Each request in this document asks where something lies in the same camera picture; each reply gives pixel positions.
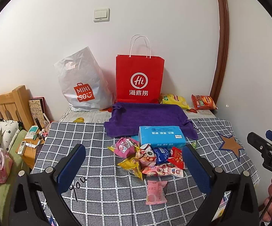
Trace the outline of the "orange chips bag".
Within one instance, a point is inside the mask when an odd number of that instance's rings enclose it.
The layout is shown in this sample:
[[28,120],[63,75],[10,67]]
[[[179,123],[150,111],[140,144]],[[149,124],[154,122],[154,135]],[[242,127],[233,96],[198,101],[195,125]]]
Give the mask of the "orange chips bag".
[[192,102],[195,110],[215,110],[217,109],[214,100],[210,96],[193,95]]

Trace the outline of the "green triangular snack packet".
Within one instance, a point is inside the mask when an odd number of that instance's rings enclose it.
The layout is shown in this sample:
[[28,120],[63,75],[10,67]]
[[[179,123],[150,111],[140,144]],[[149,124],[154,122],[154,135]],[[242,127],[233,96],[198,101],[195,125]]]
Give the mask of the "green triangular snack packet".
[[193,149],[196,149],[196,141],[191,142],[190,145],[193,147]]

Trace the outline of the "yellow snack packet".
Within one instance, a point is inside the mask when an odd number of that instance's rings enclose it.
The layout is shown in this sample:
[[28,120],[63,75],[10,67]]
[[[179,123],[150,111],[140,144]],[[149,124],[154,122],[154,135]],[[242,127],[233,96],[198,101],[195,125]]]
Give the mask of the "yellow snack packet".
[[120,166],[121,168],[125,170],[128,170],[140,180],[143,180],[143,174],[141,172],[140,162],[137,158],[135,157],[126,158],[122,162],[118,163],[118,166]]

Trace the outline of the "yellow chips bag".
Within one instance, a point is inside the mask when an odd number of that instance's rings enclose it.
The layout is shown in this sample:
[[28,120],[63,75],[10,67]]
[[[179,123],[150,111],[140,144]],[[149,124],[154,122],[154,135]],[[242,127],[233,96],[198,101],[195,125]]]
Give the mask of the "yellow chips bag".
[[160,103],[167,105],[178,105],[182,109],[190,109],[184,97],[174,94],[162,94],[160,96]]

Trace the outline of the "wooden bedside table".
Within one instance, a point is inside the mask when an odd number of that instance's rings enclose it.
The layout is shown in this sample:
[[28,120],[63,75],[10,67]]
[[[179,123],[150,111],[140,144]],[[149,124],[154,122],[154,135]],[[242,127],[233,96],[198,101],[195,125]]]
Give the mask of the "wooden bedside table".
[[42,130],[39,129],[39,126],[33,125],[29,128],[29,130],[24,136],[24,139],[22,140],[26,141],[26,149],[24,154],[20,157],[23,159],[23,161],[28,165],[30,169],[34,168],[36,157],[39,154],[45,142],[41,134],[46,133],[43,133]]

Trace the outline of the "red small snack packet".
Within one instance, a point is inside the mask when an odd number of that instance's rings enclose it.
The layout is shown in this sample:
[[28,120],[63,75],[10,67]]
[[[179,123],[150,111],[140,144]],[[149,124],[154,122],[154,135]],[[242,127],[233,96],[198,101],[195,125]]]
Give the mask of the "red small snack packet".
[[167,161],[180,169],[185,168],[185,164],[183,162],[182,157],[182,151],[179,148],[176,147],[171,148],[171,155],[167,159]]

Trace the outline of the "blue tissue pack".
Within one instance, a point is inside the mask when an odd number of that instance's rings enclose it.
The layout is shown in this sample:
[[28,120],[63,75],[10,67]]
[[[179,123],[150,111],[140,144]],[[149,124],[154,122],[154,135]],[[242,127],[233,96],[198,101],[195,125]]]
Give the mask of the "blue tissue pack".
[[152,148],[182,148],[186,139],[178,126],[140,126],[139,141],[142,145],[149,144]]

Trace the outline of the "white remote control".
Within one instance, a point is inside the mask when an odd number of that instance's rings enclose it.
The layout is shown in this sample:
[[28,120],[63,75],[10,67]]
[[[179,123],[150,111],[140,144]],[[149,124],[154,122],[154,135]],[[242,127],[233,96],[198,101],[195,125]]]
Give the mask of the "white remote control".
[[19,156],[22,156],[22,155],[24,154],[24,152],[25,152],[25,149],[26,149],[26,141],[22,141],[22,142],[20,143],[20,146],[18,147],[17,154],[18,154]]

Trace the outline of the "pink peach cake packet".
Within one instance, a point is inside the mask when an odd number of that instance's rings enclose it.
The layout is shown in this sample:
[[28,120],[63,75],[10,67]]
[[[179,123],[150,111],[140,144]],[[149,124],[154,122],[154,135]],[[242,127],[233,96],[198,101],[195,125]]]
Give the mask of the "pink peach cake packet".
[[167,202],[164,188],[167,181],[147,181],[146,205],[158,205]]

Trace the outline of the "brown wooden door frame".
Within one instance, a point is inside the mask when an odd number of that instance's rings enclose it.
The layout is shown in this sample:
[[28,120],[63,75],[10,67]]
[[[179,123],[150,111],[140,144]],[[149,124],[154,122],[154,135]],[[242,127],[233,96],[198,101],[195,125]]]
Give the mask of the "brown wooden door frame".
[[210,96],[214,100],[215,104],[218,101],[222,83],[224,80],[228,49],[229,49],[229,12],[227,0],[218,1],[218,12],[219,12],[219,43],[218,43],[218,54],[217,63],[214,73],[213,83],[211,87]]

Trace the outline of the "wooden headboard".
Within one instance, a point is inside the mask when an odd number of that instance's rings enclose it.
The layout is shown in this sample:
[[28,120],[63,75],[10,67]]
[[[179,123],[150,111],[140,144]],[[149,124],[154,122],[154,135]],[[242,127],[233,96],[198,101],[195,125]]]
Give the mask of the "wooden headboard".
[[29,100],[30,92],[25,85],[16,87],[11,92],[0,94],[0,119],[21,122],[25,130],[34,125]]

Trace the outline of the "magenta snack packet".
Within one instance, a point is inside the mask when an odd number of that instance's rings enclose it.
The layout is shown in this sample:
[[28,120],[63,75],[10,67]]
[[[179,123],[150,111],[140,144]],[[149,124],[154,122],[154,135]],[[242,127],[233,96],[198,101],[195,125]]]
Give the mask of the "magenta snack packet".
[[121,138],[115,144],[114,153],[121,158],[128,158],[136,153],[140,143],[132,138]]

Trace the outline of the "panda print snack packet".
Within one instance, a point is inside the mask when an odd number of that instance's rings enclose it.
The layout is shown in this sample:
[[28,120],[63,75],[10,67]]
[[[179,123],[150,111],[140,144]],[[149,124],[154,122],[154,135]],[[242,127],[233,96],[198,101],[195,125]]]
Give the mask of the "panda print snack packet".
[[150,144],[144,144],[137,149],[135,158],[140,162],[141,168],[154,166],[156,164],[156,155]]

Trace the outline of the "dark blue snack packet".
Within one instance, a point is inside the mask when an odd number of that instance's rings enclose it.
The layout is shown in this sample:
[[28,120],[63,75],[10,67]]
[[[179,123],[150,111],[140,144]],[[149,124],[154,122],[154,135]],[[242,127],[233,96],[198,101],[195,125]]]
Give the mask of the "dark blue snack packet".
[[156,156],[156,165],[165,164],[168,162],[168,158],[171,156],[171,153],[162,147],[154,148],[153,152]]

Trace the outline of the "long strawberry bear snack packet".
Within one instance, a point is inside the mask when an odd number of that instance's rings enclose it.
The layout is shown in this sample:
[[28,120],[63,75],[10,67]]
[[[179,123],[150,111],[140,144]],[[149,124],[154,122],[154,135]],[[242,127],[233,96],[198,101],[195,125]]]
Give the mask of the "long strawberry bear snack packet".
[[142,170],[142,174],[147,176],[175,176],[183,178],[183,170],[168,164],[148,166]]

